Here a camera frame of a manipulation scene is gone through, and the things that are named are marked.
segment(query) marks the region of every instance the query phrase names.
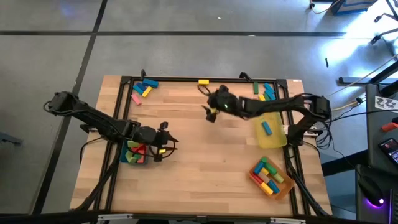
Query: metal bracket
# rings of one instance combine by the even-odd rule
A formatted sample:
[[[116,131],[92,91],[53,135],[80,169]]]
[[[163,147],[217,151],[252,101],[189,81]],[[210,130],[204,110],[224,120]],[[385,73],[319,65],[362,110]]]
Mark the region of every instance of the metal bracket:
[[[280,223],[280,224],[305,224],[305,220],[297,220],[292,218],[272,218],[270,223]]]
[[[283,125],[283,127],[284,127],[285,134],[287,134],[287,129],[289,128],[289,125]],[[312,126],[310,128],[310,130],[304,132],[304,136],[315,136],[315,137],[318,136],[317,133],[312,132],[312,131],[318,131],[317,127]]]
[[[122,78],[120,79],[120,84],[124,85],[124,84],[128,83],[130,80],[131,80],[131,77],[122,76]]]
[[[197,222],[206,223],[208,222],[206,215],[197,215]]]
[[[134,214],[98,215],[98,221],[133,219]]]
[[[141,80],[143,80],[145,76],[147,76],[147,73],[144,69],[141,69]]]
[[[276,83],[278,83],[282,88],[286,89],[287,88],[287,81],[286,79],[277,79]]]
[[[253,82],[253,80],[250,78],[250,76],[246,72],[241,72],[239,74],[239,78],[244,78],[248,82]]]

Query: pink block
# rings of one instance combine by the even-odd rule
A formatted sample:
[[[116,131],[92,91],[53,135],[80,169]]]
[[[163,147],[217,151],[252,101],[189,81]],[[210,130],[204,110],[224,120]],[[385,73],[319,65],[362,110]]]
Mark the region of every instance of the pink block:
[[[141,105],[141,101],[139,100],[138,96],[135,95],[134,93],[131,95],[132,100],[136,102],[136,105]]]

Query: plastic tray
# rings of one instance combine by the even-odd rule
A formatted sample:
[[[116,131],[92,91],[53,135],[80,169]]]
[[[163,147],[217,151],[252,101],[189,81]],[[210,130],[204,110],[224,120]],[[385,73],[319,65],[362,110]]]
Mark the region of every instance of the plastic tray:
[[[279,188],[279,192],[277,194],[272,194],[272,195],[268,195],[265,190],[261,187],[261,185],[253,178],[253,176],[251,174],[253,174],[253,170],[256,167],[256,165],[261,161],[261,159],[259,159],[254,166],[250,169],[249,171],[249,177],[254,181],[254,183],[259,186],[259,188],[264,191],[264,194],[270,198],[273,198],[275,200],[281,200],[283,199],[287,193],[293,188],[294,186],[294,181],[287,175],[285,174],[285,172],[283,172],[276,164],[274,164],[274,162],[272,160],[270,160],[268,157],[265,156],[265,158],[267,158],[267,162],[269,164],[271,164],[277,171],[278,174],[281,175],[284,178],[284,181],[280,184],[278,183],[278,181],[276,181],[273,176],[271,176],[271,174],[268,174],[267,176],[273,180],[275,182],[275,184],[278,186]]]
[[[267,121],[272,131],[271,135],[267,135],[262,127],[263,121]],[[287,144],[284,127],[278,112],[264,113],[260,117],[254,118],[254,128],[256,129],[259,146],[262,149],[274,149]]]

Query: yellow tray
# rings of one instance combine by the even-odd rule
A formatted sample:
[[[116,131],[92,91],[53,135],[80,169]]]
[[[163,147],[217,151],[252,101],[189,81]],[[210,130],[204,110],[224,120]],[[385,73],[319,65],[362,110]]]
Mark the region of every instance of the yellow tray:
[[[262,122],[267,121],[272,134],[267,135],[262,127]],[[287,144],[287,139],[282,125],[279,112],[264,113],[258,118],[254,118],[254,128],[257,133],[257,140],[262,149],[273,149]]]

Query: yellow block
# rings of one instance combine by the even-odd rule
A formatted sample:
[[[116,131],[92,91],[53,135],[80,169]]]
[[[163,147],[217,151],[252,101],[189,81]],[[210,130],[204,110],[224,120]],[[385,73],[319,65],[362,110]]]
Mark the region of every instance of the yellow block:
[[[265,175],[269,174],[268,170],[266,168],[264,168],[264,167],[261,168],[261,172],[263,172]]]
[[[209,80],[198,80],[201,85],[209,85]]]
[[[272,189],[269,188],[268,185],[267,185],[266,183],[264,183],[264,182],[261,184],[261,187],[262,187],[264,190],[266,190],[266,192],[267,192],[269,195],[272,195],[272,193],[274,193],[274,192],[272,191]]]
[[[142,96],[143,96],[143,97],[147,96],[148,93],[149,93],[151,90],[152,90],[152,87],[148,86],[148,87],[146,88],[146,90],[143,92]]]
[[[262,94],[259,95],[259,100],[261,101],[265,101],[266,99],[264,98],[264,96]]]

